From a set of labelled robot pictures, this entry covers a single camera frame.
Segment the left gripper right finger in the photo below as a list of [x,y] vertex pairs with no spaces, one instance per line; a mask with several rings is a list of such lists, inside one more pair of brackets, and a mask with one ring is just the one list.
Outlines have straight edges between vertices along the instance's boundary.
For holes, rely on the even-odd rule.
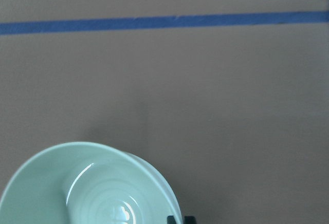
[[184,216],[184,224],[197,224],[195,216]]

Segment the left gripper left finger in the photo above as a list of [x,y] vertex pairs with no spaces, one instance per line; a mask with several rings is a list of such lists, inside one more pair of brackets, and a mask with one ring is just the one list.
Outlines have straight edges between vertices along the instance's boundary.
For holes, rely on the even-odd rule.
[[175,217],[170,215],[167,217],[167,224],[177,224]]

